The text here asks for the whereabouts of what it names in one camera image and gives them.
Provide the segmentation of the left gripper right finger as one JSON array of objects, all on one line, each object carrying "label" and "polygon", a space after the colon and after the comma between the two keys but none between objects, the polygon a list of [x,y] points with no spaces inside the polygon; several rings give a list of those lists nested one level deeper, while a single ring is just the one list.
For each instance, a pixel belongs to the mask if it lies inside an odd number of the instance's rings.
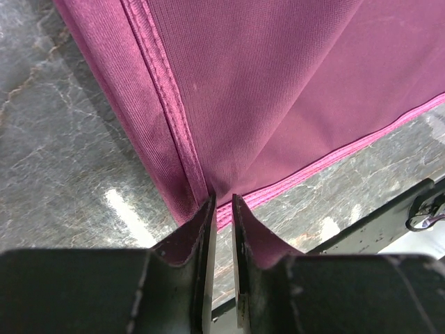
[{"label": "left gripper right finger", "polygon": [[244,333],[443,333],[444,265],[419,254],[306,255],[232,198]]}]

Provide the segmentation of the purple cloth napkin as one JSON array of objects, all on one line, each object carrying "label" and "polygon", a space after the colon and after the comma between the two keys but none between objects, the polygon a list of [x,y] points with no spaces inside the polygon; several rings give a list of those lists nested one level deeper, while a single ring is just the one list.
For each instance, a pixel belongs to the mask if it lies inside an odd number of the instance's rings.
[{"label": "purple cloth napkin", "polygon": [[57,1],[169,211],[268,202],[444,101],[443,1]]}]

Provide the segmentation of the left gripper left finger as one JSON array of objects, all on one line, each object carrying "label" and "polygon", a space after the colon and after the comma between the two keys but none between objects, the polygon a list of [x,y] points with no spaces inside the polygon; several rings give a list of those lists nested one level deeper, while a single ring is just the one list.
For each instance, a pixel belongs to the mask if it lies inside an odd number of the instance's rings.
[{"label": "left gripper left finger", "polygon": [[208,333],[216,199],[150,248],[1,254],[2,333]]}]

